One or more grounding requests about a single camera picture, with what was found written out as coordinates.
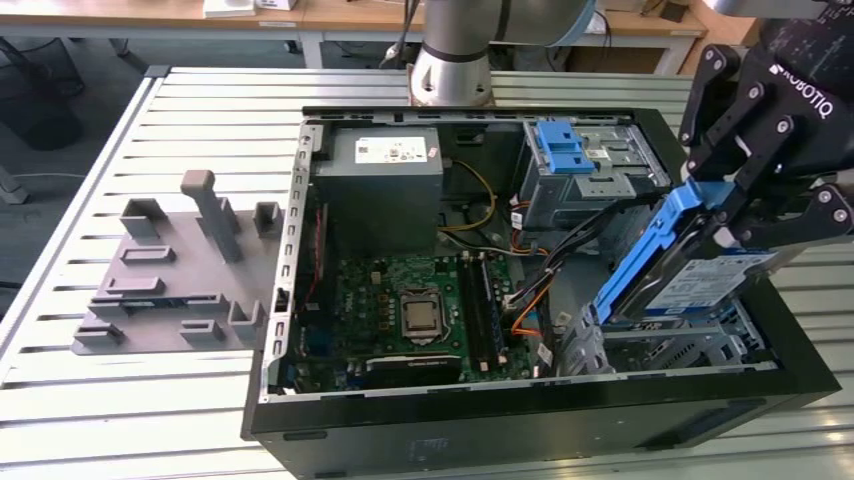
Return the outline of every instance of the motherboard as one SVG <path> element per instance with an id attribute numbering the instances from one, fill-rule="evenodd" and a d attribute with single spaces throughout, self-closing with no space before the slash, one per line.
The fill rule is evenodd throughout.
<path id="1" fill-rule="evenodd" d="M 305 368 L 320 391 L 530 376 L 498 303 L 501 255 L 348 259 L 337 264 L 332 321 L 305 329 Z"/>

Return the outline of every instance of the desk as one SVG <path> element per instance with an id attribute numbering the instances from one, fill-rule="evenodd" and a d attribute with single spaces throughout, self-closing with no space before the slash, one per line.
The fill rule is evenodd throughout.
<path id="1" fill-rule="evenodd" d="M 496 72 L 492 84 L 498 106 L 657 108 L 673 129 L 691 85 L 683 77 L 530 72 Z M 248 351 L 77 357 L 71 334 L 123 233 L 117 216 L 129 198 L 194 209 L 178 184 L 185 169 L 205 168 L 234 209 L 284 204 L 301 107 L 405 105 L 405 91 L 398 71 L 173 68 L 165 79 L 142 79 L 0 323 L 3 480 L 292 480 L 260 445 L 238 438 Z M 433 480 L 849 478 L 852 262 L 851 245 L 823 247 L 775 277 L 841 392 L 689 450 L 432 472 Z"/>
<path id="2" fill-rule="evenodd" d="M 305 14 L 300 22 L 300 39 L 309 68 L 322 68 L 314 59 L 320 58 L 318 44 L 329 41 L 388 41 L 400 36 L 402 8 L 398 0 L 309 0 L 304 5 Z M 687 13 L 681 23 L 657 17 L 640 17 L 628 12 L 605 12 L 612 33 L 612 46 L 629 48 L 660 48 L 664 50 L 655 73 L 672 75 L 679 71 L 696 38 L 705 34 L 705 27 L 692 14 Z M 406 39 L 421 40 L 424 17 L 417 10 L 410 34 Z M 574 46 L 600 47 L 601 32 L 587 33 L 573 43 Z"/>
<path id="3" fill-rule="evenodd" d="M 420 41 L 416 14 L 408 38 Z M 320 42 L 382 41 L 398 37 L 402 7 L 382 0 L 300 0 L 292 11 L 257 9 L 253 17 L 201 18 L 201 0 L 0 0 L 0 35 L 298 40 L 305 65 L 322 68 Z M 661 48 L 656 74 L 675 74 L 705 27 L 688 13 L 681 23 L 607 12 L 615 47 Z M 600 33 L 577 46 L 603 45 Z"/>

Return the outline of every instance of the ram slot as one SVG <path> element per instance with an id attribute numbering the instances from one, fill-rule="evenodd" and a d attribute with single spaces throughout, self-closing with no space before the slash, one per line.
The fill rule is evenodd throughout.
<path id="1" fill-rule="evenodd" d="M 462 255 L 457 262 L 457 276 L 470 368 L 477 372 L 488 372 L 497 364 L 497 355 L 485 308 L 488 284 L 484 283 L 481 264 L 478 258 Z"/>
<path id="2" fill-rule="evenodd" d="M 492 355 L 492 364 L 496 362 L 497 365 L 504 365 L 506 363 L 506 348 L 504 346 L 504 335 L 501 334 L 501 312 L 498 309 L 498 300 L 497 298 L 494 298 L 494 294 L 492 293 L 492 280 L 489 278 L 488 260 L 482 253 L 480 254 L 478 260 L 480 277 L 482 278 L 482 296 L 480 297 L 482 299 L 481 308 L 484 311 L 488 337 L 490 340 L 489 352 L 494 352 Z"/>

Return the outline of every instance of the slotted metal table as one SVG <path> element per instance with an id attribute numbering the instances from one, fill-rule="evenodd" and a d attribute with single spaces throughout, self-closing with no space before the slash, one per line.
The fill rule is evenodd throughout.
<path id="1" fill-rule="evenodd" d="M 689 89 L 685 78 L 633 75 L 494 73 L 493 84 L 501 106 L 649 107 L 673 129 Z M 204 168 L 234 209 L 282 202 L 301 107 L 404 104 L 402 75 L 380 71 L 173 68 L 142 80 L 0 323 L 3 479 L 289 478 L 238 437 L 248 351 L 77 357 L 71 333 L 129 198 L 192 210 L 178 183 Z M 807 251 L 773 283 L 841 392 L 691 450 L 409 477 L 854 478 L 854 246 Z"/>

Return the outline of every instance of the green motherboard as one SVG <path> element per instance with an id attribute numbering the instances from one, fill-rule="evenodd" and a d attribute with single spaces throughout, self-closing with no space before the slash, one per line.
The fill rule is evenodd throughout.
<path id="1" fill-rule="evenodd" d="M 486 366 L 469 358 L 469 343 L 477 337 L 472 337 L 470 327 L 466 330 L 470 319 L 465 317 L 473 314 L 465 305 L 470 289 L 460 285 L 461 262 L 457 256 L 338 262 L 333 320 L 324 330 L 308 334 L 309 344 L 329 345 L 309 348 L 320 353 L 309 355 L 310 378 L 320 391 L 357 390 L 362 362 L 378 357 L 458 357 L 458 383 L 529 377 L 526 343 L 506 337 L 505 329 L 502 334 L 496 333 L 502 336 L 496 340 L 501 347 L 492 351 L 500 361 Z M 497 304 L 512 289 L 506 260 L 493 255 L 480 264 L 477 273 L 485 275 L 477 280 L 488 277 L 481 285 L 489 289 L 488 301 Z M 486 322 L 486 330 L 489 326 L 500 330 L 496 320 L 493 325 Z"/>

